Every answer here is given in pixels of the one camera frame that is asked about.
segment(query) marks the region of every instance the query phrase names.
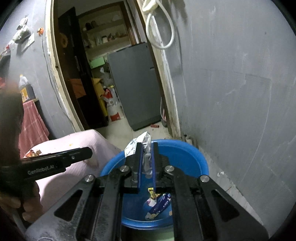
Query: dark wooden door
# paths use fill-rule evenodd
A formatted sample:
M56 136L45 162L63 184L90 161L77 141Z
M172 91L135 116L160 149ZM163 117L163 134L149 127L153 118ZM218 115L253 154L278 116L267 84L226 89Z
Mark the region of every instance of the dark wooden door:
M79 74L77 73L77 69L73 67L73 65L68 64L66 53L67 49L63 48L62 46L62 39L61 39L61 33L58 25L58 17L57 17L57 2L54 2L54 36L56 40L56 47L57 47L57 57L59 59L59 64L61 66L61 72L65 80L65 85L68 90L69 96L71 98L72 104L75 108L75 111L79 117L79 120L85 130L89 129L89 125L86 122L86 119L83 115L83 112L80 108L80 105L78 103L78 100L76 99L72 84L69 79L73 78L73 76L79 77Z
M69 79L79 78L82 81L86 95L77 99L83 116L90 128L107 126L108 122L103 115L99 100L92 84L92 74L86 58L83 41L80 33L79 22L75 8L71 8L58 18L58 27L63 45L65 59L64 67L67 69L68 77L66 85L71 85Z

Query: wooden shelf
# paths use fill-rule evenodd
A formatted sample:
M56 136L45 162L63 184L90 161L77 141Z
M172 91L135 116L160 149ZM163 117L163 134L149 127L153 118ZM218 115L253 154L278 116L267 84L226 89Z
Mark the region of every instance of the wooden shelf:
M84 23L83 25L85 25L86 22L91 22L92 20L94 20L98 16L113 13L113 12L116 12L116 11L121 11L120 7L117 6L117 5L109 7L109 8L105 8L105 9L102 9L102 10L96 10L95 12L92 12L92 13L90 13L88 15L80 17L79 22Z
M101 25L99 25L99 26L97 26L97 27L95 27L93 29L90 29L90 30L86 31L86 33L87 34L94 34L94 33L103 31L105 29L120 26L120 25L124 25L124 20L123 19L119 19L119 20L116 20L116 21L110 22L110 23L101 24Z
M100 44L100 45L98 45L96 47L86 49L86 52L88 54L92 54L93 52L97 52L97 51L100 51L100 50L109 48L109 47L111 47L113 45L115 46L117 44L128 42L128 41L129 41L129 37L128 36L123 37L123 38L118 38L118 39L115 39L115 40L111 40L111 41L109 41L107 43Z

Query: crumpled plastic bag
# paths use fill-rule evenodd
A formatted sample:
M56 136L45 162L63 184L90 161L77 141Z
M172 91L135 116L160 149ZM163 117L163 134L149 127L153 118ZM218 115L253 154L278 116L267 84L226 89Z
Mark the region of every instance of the crumpled plastic bag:
M151 135L149 134L149 132L145 131L143 134L139 135L137 138L132 139L124 149L125 157L136 153L136 147L138 142L142 143L144 150L146 150L149 137L151 142Z
M124 149L125 157L135 154L137 143L141 142L144 148L143 155L143 169L142 173L146 175L146 178L152 177L152 156L151 156L151 135L149 132L144 132L137 138L131 140L131 142Z
M27 25L24 25L20 30L18 30L12 37L12 40L16 44L23 43L28 37L31 36L31 31Z
M29 27L27 26L27 22L28 22L28 17L24 17L20 21L20 23L17 27L17 32L12 37L12 40L16 44L23 43L28 37L31 36L31 31L30 31Z

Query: wooden door frame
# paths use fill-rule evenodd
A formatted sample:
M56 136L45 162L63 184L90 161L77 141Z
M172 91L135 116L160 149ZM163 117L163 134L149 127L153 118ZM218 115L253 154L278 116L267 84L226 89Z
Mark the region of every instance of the wooden door frame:
M62 99L62 103L67 111L67 114L70 118L70 120L73 122L74 131L82 131L84 130L80 119L75 111L75 108L73 106L73 103L70 99L68 90L65 86L65 80L63 78L63 74L60 68L60 63L57 55L57 47L55 43L55 36L54 36L54 19L55 14L57 11L54 11L54 6L57 7L57 4L54 4L54 1L57 0L47 0L46 3L46 11L45 11L45 33L46 33L46 41L49 51L49 58L54 74L54 78L57 83L58 92L60 94L60 97ZM145 17L143 16L143 13L140 10L140 6L137 0L134 0L134 3L136 5L138 14L140 16L142 26L145 29ZM169 132L175 139L181 138L180 133L180 123L178 119L178 111L176 108L176 100L172 99L170 97L170 93L168 92L168 89L164 89L163 83L168 82L167 77L164 74L164 65L166 63L163 62L163 60L160 58L160 50L156 50L154 47L151 46L151 44L148 41L148 46L150 49L150 53L153 59L153 62L156 66L155 70L157 73L157 79L160 86L160 92L161 96L163 97L163 102L165 103L164 109L165 114L167 118L167 123L169 127ZM172 102L170 106L167 106L167 101Z
M57 12L57 4L54 5L54 11ZM54 29L55 29L55 32L54 32L55 39L58 40L60 38L60 31L59 31L59 23L58 23L57 14L54 14ZM75 108L75 111L79 117L79 120L81 121L81 124L82 124L84 130L88 130L89 125L87 124L87 121L83 115L83 112L79 106L78 100L75 96L73 86L70 82L70 79L71 79L70 74L68 73L67 68L64 67L67 65L67 61L66 61L66 58L63 54L64 51L62 49L62 43L59 43L59 41L56 42L56 47L57 47L57 56L59 58L59 63L60 63L61 69L62 69L62 75L64 77L65 85L68 90L70 99L72 101L72 104Z
M54 31L56 24L57 1L47 0L45 7L45 36L51 70L54 76L53 79L56 81L56 86L60 95L61 103L64 106L66 113L73 124L73 132L84 131L84 127L70 98L65 79L61 71Z

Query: doorway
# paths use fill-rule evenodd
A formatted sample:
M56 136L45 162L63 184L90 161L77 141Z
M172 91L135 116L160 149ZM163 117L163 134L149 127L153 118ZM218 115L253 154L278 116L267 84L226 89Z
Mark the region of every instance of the doorway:
M143 27L135 24L127 2L108 2L81 14L75 6L54 14L57 55L79 120L121 149L142 130L156 133L155 139L170 138L154 55L138 31Z

